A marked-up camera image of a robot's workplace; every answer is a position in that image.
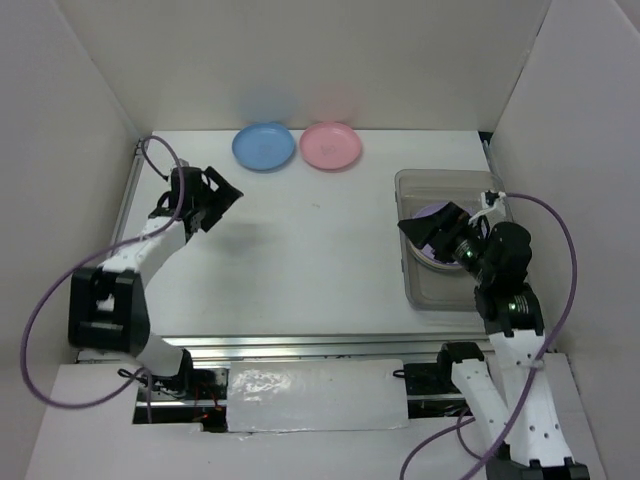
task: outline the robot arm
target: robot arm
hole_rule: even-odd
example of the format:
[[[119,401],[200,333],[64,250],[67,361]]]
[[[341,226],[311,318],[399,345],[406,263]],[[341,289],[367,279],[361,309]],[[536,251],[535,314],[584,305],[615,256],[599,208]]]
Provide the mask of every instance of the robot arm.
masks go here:
[[[68,331],[73,346],[126,353],[148,368],[154,380],[177,392],[189,389],[191,355],[151,331],[144,289],[170,256],[198,230],[208,232],[243,195],[211,167],[182,171],[185,192],[179,212],[180,182],[174,169],[171,190],[149,214],[141,241],[123,247],[97,267],[73,274]],[[176,221],[162,234],[147,237],[172,217]]]
[[[503,210],[504,194],[483,194],[483,215]],[[503,378],[506,404],[473,343],[443,346],[438,364],[465,396],[489,448],[525,388],[531,368],[537,372],[524,408],[498,454],[487,464],[491,480],[567,478],[588,480],[584,465],[573,461],[556,415],[543,360],[544,322],[538,298],[525,282],[531,260],[531,236],[520,225],[498,222],[485,232],[454,203],[428,217],[402,220],[398,226],[417,248],[433,248],[436,260],[458,262],[476,280],[476,309],[494,347]]]

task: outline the blue plate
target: blue plate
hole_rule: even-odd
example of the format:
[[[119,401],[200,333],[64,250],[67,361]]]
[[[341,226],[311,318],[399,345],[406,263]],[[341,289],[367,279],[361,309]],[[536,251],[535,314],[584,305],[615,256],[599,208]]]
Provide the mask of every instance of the blue plate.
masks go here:
[[[240,165],[261,172],[284,165],[295,148],[291,132],[279,123],[249,125],[238,132],[231,144]]]

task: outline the white wall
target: white wall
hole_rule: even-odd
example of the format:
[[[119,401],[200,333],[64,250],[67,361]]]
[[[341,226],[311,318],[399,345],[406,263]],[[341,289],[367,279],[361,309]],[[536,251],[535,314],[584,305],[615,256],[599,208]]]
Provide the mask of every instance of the white wall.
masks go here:
[[[0,477],[14,480],[25,474],[44,412],[18,372],[23,326],[47,286],[108,241],[133,139],[47,0],[4,2],[0,65]],[[31,342],[45,392],[70,358],[62,290]]]
[[[60,0],[136,125],[493,130],[550,0]]]
[[[579,257],[569,353],[611,480],[637,478],[640,401],[640,35],[613,0],[554,0],[498,125],[494,161],[509,190],[548,200]],[[532,280],[554,322],[569,284],[559,229],[512,202],[534,232]]]

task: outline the pink plate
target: pink plate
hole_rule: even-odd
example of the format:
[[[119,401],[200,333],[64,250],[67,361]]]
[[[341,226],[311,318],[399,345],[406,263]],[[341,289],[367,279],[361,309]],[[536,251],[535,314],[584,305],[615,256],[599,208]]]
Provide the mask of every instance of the pink plate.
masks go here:
[[[307,163],[321,170],[340,170],[355,162],[362,142],[353,129],[342,123],[317,123],[300,137],[300,153]]]

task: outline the wire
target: wire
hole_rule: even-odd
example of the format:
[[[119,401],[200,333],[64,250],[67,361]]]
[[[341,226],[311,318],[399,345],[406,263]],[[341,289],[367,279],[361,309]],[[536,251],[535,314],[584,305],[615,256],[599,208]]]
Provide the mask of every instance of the wire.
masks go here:
[[[564,233],[564,236],[567,240],[567,245],[569,246],[569,255],[571,257],[571,286],[569,288],[569,297],[567,298],[567,303],[564,307],[564,310],[562,311],[562,314],[560,315],[560,319],[558,320],[558,323],[556,323],[555,327],[551,330],[551,333],[547,336],[547,339],[543,342],[542,346],[540,347],[540,350],[535,356],[535,360],[540,360],[542,359],[545,352],[549,348],[549,345],[551,345],[551,343],[553,343],[555,339],[558,337],[558,335],[560,334],[560,331],[562,330],[562,327],[564,327],[564,324],[567,322],[567,319],[569,318],[569,312],[571,312],[571,307],[573,306],[573,301],[576,296],[576,288],[578,285],[578,257],[576,255],[576,249],[573,243],[573,239],[571,238],[571,233],[569,232],[569,227],[567,227],[567,224],[562,219],[560,214],[551,205],[544,202],[543,200],[540,200],[539,198],[533,197],[531,195],[526,195],[524,193],[507,193],[506,196],[508,198],[521,198],[524,200],[529,200],[533,203],[537,203],[538,205],[543,207],[545,210],[547,210],[560,225],[560,228],[562,229],[562,233]],[[522,389],[522,393],[520,394],[520,398],[518,399],[518,402],[516,403],[513,409],[513,412],[509,417],[509,420],[507,420],[507,423],[505,424],[504,429],[502,430],[502,432],[500,432],[500,435],[498,435],[498,438],[496,438],[496,440],[493,442],[493,445],[491,445],[491,447],[489,447],[487,452],[484,455],[482,455],[482,457],[473,466],[473,468],[469,470],[464,476],[462,476],[460,480],[471,480],[473,476],[476,473],[478,473],[498,451],[498,449],[502,445],[502,442],[504,442],[504,440],[507,438],[507,435],[509,435],[509,432],[515,425],[516,420],[518,419],[518,416],[520,415],[520,413],[522,412],[522,409],[524,408],[524,404],[527,401],[529,392],[531,392],[531,388],[533,387],[533,381],[535,380],[536,373],[537,373],[537,370],[535,368],[532,368],[531,371],[529,372],[529,375],[527,376],[527,380],[524,384],[524,388]],[[464,425],[467,425],[467,423],[462,422],[460,424],[460,428]],[[446,432],[445,430],[442,430],[442,432],[439,432],[441,435],[436,434],[438,436],[435,436],[435,438],[439,438],[440,436],[444,435],[444,433],[449,433],[450,431],[453,431],[456,428],[458,427],[457,426],[450,427],[450,429],[445,429]],[[419,451],[422,447],[430,443],[430,441],[427,441],[427,440],[425,440],[420,445],[418,445],[418,447],[420,448],[416,447],[416,449],[414,449],[409,454],[407,459],[404,461],[402,466],[403,468],[400,471],[400,480],[404,480],[404,472],[406,471],[406,467],[408,466],[411,459],[415,456],[417,451]]]
[[[482,457],[478,455],[476,452],[474,452],[473,450],[471,450],[469,445],[467,445],[467,442],[465,442],[464,438],[462,438],[462,419],[468,412],[469,412],[469,407],[466,407],[460,412],[460,415],[458,415],[458,420],[456,421],[456,436],[458,437],[460,446],[464,449],[464,451],[467,452],[476,460],[480,460]]]
[[[34,323],[36,321],[36,318],[38,318],[38,314],[42,310],[42,307],[44,307],[44,305],[47,303],[49,298],[51,298],[51,295],[53,295],[53,293],[60,287],[60,285],[62,285],[62,283],[67,278],[69,278],[80,267],[82,267],[82,266],[86,265],[87,263],[92,262],[92,261],[94,261],[94,260],[96,260],[96,259],[98,259],[100,257],[103,257],[104,255],[112,252],[113,250],[125,247],[127,245],[133,245],[133,244],[138,243],[140,241],[144,241],[144,240],[147,240],[149,238],[153,238],[153,237],[157,237],[158,235],[161,235],[171,225],[173,225],[176,222],[176,220],[178,220],[178,216],[180,215],[180,212],[182,210],[182,204],[184,202],[184,172],[182,171],[182,165],[180,163],[178,155],[176,155],[176,152],[173,150],[171,145],[169,145],[169,143],[165,139],[163,139],[161,137],[158,137],[157,135],[149,135],[148,137],[146,137],[145,139],[142,140],[142,152],[143,152],[143,155],[145,155],[145,158],[147,157],[146,156],[146,144],[150,140],[155,140],[157,142],[160,142],[162,145],[164,145],[164,147],[171,154],[171,157],[173,157],[173,160],[174,160],[174,162],[176,164],[176,167],[178,168],[178,176],[180,178],[180,193],[178,195],[178,205],[177,205],[176,211],[173,214],[173,216],[162,227],[158,228],[157,230],[154,230],[153,232],[151,232],[150,234],[148,234],[146,236],[143,236],[143,237],[138,236],[138,237],[135,237],[135,238],[129,238],[127,240],[122,240],[120,242],[115,243],[114,245],[111,245],[109,247],[103,248],[102,250],[100,250],[100,251],[98,251],[96,253],[93,253],[93,254],[89,255],[88,257],[83,258],[82,260],[80,260],[73,267],[71,267],[69,270],[64,272],[60,277],[58,277],[58,279],[56,279],[53,282],[51,287],[49,287],[45,291],[45,293],[42,295],[42,298],[40,300],[38,300],[38,303],[36,303],[36,306],[34,307],[33,311],[31,312],[31,315],[29,315],[29,319],[27,320],[27,324],[24,327],[24,331],[22,333],[22,339],[20,341],[20,373],[22,375],[22,381],[24,382],[24,384],[26,385],[27,389],[29,390],[29,392],[31,392],[31,394],[34,397],[36,397],[42,403],[44,403],[44,404],[46,404],[46,405],[48,405],[50,407],[62,408],[62,409],[66,409],[66,410],[80,410],[80,409],[84,409],[84,408],[95,407],[96,405],[101,405],[101,404],[103,404],[105,402],[108,402],[112,398],[118,396],[129,385],[131,385],[136,380],[136,378],[138,376],[144,374],[149,379],[149,383],[148,383],[148,387],[147,387],[147,417],[148,417],[149,423],[151,423],[151,392],[152,392],[152,389],[153,389],[153,375],[151,374],[151,372],[149,372],[149,370],[147,370],[144,367],[139,368],[138,370],[136,370],[134,372],[133,376],[129,380],[127,380],[121,387],[119,387],[114,392],[109,393],[108,395],[105,395],[104,397],[98,398],[96,400],[92,400],[90,402],[67,403],[67,402],[60,402],[58,400],[54,400],[51,397],[48,397],[47,395],[45,395],[41,390],[39,390],[38,387],[36,387],[36,385],[33,383],[33,380],[31,379],[31,375],[29,373],[29,367],[27,365],[27,346],[29,344],[29,336],[31,335],[31,330],[33,329],[33,325],[34,325]]]
[[[163,179],[165,182],[168,182],[168,181],[169,181],[169,175],[165,175],[165,174],[163,174],[163,173],[160,171],[160,169],[159,169],[158,167],[156,167],[155,163],[153,163],[153,162],[151,161],[151,159],[149,158],[149,154],[147,153],[147,146],[148,146],[148,145],[147,145],[147,143],[149,142],[149,140],[150,140],[150,139],[151,139],[151,136],[149,136],[149,137],[147,137],[147,138],[143,139],[143,140],[142,140],[142,142],[141,142],[141,147],[142,147],[142,148],[141,148],[141,149],[142,149],[142,156],[144,157],[145,161],[149,164],[149,166],[152,168],[152,170],[153,170],[154,172],[156,172],[158,175],[160,175],[160,177],[162,177],[162,179]]]

